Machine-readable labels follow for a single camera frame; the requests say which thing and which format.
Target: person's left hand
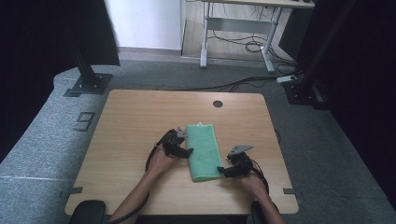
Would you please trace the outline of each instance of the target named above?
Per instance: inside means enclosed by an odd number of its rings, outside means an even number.
[[[178,157],[172,157],[172,155],[166,156],[163,145],[159,145],[151,159],[148,172],[154,172],[155,174],[160,175],[169,170],[169,168],[171,168],[178,159]]]

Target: standing desk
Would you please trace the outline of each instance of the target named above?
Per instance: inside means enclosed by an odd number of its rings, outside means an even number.
[[[214,107],[221,101],[222,107]],[[258,93],[112,91],[98,121],[74,189],[68,215],[85,200],[102,200],[113,214],[135,187],[153,145],[172,128],[213,124],[223,166],[235,145],[250,145],[249,157],[262,168],[280,213],[298,211],[288,171],[265,100]],[[231,178],[193,182],[187,160],[161,176],[141,215],[250,214],[252,198]]]
[[[315,6],[312,0],[309,3],[305,3],[303,2],[303,0],[300,0],[298,2],[292,0],[201,0],[201,1],[204,2],[205,5],[207,5],[204,9],[205,24],[204,24],[204,42],[202,43],[201,46],[201,61],[200,61],[201,68],[206,68],[207,32],[209,30],[228,31],[228,32],[267,35],[266,44],[264,47],[261,47],[261,49],[262,49],[262,57],[264,58],[264,62],[267,67],[268,73],[275,72],[271,62],[271,57],[268,54],[268,50],[274,38],[276,27],[279,22],[279,18],[282,13],[283,7],[313,8]],[[214,18],[214,17],[210,17],[210,5],[214,3],[276,7],[276,14],[274,15],[274,19],[271,21],[246,21],[246,20],[226,19],[226,18]]]

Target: forearm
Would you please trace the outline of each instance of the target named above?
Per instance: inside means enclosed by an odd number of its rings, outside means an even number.
[[[276,210],[271,197],[264,190],[254,193],[268,224],[284,224],[282,216]]]
[[[139,204],[141,204],[145,200],[146,196],[148,195],[149,191],[151,190],[152,186],[154,185],[155,181],[158,179],[159,176],[159,172],[145,172],[139,183],[120,204],[120,206],[117,208],[116,212],[114,212],[113,216],[111,216],[109,221],[115,220],[119,217],[123,217],[136,209],[137,206],[139,206]],[[126,219],[121,223],[134,223],[136,217],[137,214],[133,215],[132,217]]]

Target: gray carpet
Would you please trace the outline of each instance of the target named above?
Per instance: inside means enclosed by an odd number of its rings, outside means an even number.
[[[268,76],[262,68],[196,63],[121,61],[95,66],[114,75],[104,95],[63,97],[78,70],[54,79],[54,91],[17,145],[0,164],[0,223],[67,223],[68,191],[78,175],[95,126],[114,89],[174,90],[217,86]],[[300,210],[288,223],[396,223],[382,189],[329,111],[289,105],[276,82],[236,91],[264,95],[296,191]],[[94,113],[87,132],[76,131],[81,112]]]

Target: green cloth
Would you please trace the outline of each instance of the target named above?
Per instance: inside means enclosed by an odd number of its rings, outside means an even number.
[[[194,148],[189,157],[192,180],[220,178],[218,166],[222,163],[213,125],[187,125],[187,134],[187,148]]]

